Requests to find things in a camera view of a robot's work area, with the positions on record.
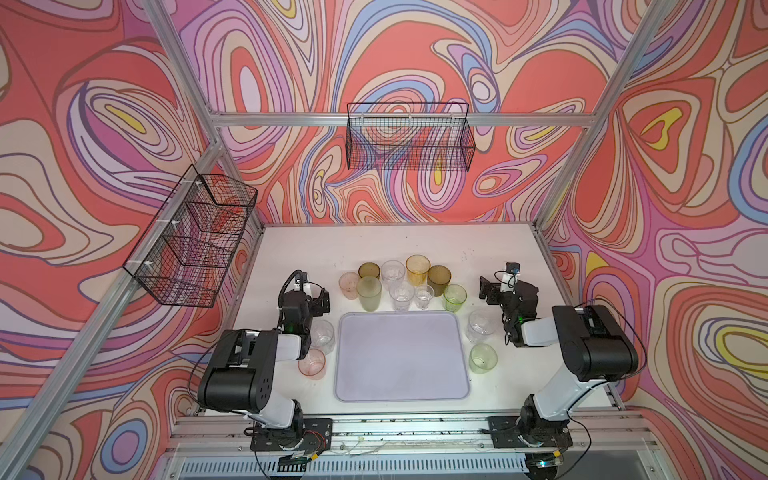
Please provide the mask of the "olive amber textured cup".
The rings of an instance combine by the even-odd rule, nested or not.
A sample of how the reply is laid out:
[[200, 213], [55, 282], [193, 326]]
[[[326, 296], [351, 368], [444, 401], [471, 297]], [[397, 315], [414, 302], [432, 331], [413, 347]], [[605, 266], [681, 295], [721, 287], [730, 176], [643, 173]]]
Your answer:
[[427, 284], [432, 288], [435, 297], [443, 295], [445, 288], [451, 283], [452, 273], [444, 265], [433, 265], [427, 273]]

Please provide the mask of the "small clear glass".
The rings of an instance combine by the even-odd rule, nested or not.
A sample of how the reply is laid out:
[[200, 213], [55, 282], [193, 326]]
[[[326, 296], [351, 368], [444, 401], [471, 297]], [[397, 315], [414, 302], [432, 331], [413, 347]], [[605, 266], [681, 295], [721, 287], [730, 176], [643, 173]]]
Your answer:
[[420, 310], [427, 310], [434, 298], [434, 290], [428, 284], [422, 284], [415, 288], [414, 304]]

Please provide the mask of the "dark amber textured cup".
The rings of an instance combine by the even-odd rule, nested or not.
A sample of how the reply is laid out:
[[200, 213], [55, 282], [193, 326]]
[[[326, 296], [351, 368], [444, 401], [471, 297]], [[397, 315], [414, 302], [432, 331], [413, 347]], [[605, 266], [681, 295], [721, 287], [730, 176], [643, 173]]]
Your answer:
[[381, 269], [380, 266], [375, 262], [365, 262], [359, 266], [357, 273], [360, 278], [373, 277], [379, 279], [381, 275]]

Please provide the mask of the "pink cup front left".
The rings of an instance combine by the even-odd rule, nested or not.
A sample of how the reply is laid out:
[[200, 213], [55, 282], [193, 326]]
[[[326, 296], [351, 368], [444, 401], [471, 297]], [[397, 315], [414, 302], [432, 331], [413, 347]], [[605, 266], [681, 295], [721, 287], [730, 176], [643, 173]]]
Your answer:
[[310, 380], [320, 380], [326, 374], [326, 356], [318, 349], [310, 349], [297, 363], [299, 372]]

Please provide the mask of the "small green glass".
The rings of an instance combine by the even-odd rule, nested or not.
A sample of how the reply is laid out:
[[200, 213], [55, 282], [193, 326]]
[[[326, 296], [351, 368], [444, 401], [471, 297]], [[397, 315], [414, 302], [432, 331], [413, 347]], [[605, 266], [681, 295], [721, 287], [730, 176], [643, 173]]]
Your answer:
[[443, 306], [446, 311], [456, 313], [467, 300], [467, 291], [459, 284], [449, 284], [443, 291]]

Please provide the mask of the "tall pale green cup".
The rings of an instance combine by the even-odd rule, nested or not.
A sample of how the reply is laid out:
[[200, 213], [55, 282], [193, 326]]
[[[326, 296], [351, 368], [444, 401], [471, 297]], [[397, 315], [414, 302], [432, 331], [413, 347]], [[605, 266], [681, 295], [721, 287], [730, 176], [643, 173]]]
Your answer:
[[378, 278], [374, 276], [361, 277], [356, 290], [359, 302], [365, 311], [374, 312], [379, 308], [382, 285]]

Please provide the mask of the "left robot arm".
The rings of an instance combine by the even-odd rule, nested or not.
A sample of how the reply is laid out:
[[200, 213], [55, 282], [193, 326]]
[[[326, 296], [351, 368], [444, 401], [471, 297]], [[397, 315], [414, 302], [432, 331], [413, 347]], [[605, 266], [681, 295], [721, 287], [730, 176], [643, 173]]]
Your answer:
[[330, 312], [325, 288], [306, 291], [308, 274], [293, 271], [277, 297], [278, 319], [267, 330], [230, 329], [213, 348], [197, 389], [197, 402], [219, 413], [241, 414], [265, 430], [303, 432], [297, 400], [273, 391], [276, 364], [308, 355], [313, 321]]

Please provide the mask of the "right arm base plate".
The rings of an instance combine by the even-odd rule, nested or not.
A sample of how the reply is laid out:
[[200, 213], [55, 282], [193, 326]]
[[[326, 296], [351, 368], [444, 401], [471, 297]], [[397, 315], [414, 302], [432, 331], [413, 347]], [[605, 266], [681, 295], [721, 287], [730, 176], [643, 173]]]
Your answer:
[[567, 421], [549, 421], [520, 416], [491, 416], [484, 434], [491, 437], [493, 446], [502, 448], [568, 449], [573, 440]]

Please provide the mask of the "pale green textured cup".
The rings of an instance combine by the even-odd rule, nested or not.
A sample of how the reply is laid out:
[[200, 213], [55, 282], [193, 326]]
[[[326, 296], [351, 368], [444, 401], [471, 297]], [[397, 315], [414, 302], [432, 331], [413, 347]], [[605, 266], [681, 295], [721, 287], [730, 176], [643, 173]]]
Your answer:
[[498, 364], [498, 355], [495, 349], [486, 344], [475, 344], [469, 353], [468, 365], [475, 374], [486, 374], [492, 371]]

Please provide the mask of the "yellow smooth cup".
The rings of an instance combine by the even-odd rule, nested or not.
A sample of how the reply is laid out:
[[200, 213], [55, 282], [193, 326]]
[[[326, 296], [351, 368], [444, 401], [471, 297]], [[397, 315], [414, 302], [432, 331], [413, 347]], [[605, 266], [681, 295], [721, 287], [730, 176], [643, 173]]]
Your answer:
[[427, 282], [427, 276], [432, 267], [431, 261], [424, 255], [414, 254], [406, 260], [406, 273], [408, 282], [414, 287]]

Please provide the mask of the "clear faceted glass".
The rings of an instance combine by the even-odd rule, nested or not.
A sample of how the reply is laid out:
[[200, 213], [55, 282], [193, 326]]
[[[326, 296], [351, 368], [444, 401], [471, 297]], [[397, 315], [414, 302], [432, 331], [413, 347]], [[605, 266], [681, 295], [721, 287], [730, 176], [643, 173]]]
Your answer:
[[467, 322], [466, 336], [472, 344], [485, 343], [495, 333], [498, 319], [492, 309], [473, 310]]
[[389, 295], [394, 311], [408, 311], [415, 296], [415, 287], [407, 281], [391, 287]]

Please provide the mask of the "lavender plastic tray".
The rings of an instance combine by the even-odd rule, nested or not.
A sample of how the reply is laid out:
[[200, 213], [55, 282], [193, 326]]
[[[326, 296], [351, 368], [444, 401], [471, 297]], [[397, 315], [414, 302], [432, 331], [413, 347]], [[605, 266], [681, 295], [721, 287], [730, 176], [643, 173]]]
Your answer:
[[456, 315], [354, 312], [338, 327], [335, 396], [342, 402], [448, 401], [470, 392]]

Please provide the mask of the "clear glass left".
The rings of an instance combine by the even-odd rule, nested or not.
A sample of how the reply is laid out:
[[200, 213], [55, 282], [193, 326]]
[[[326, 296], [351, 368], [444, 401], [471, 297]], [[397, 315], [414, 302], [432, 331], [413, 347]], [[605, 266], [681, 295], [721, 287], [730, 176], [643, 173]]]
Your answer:
[[333, 352], [336, 345], [334, 326], [327, 320], [316, 319], [311, 326], [311, 347], [324, 355]]

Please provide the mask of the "pink textured cup back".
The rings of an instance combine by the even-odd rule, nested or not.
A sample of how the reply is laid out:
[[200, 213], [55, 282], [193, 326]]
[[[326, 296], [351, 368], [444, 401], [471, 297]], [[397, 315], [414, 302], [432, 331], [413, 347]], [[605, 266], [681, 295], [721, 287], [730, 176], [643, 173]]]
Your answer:
[[358, 298], [357, 285], [360, 277], [357, 272], [345, 272], [339, 278], [338, 284], [342, 294], [349, 300]]

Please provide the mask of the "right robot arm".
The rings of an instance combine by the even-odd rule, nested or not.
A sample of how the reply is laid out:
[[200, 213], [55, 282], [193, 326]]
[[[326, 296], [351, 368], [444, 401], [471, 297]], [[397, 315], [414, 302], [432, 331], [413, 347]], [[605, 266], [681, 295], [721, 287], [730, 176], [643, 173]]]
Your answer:
[[505, 273], [499, 281], [479, 278], [479, 298], [501, 309], [505, 342], [518, 348], [557, 345], [562, 365], [538, 392], [529, 395], [514, 426], [526, 440], [561, 433], [571, 411], [592, 390], [641, 370], [640, 356], [612, 313], [602, 305], [558, 305], [537, 315], [539, 289]]

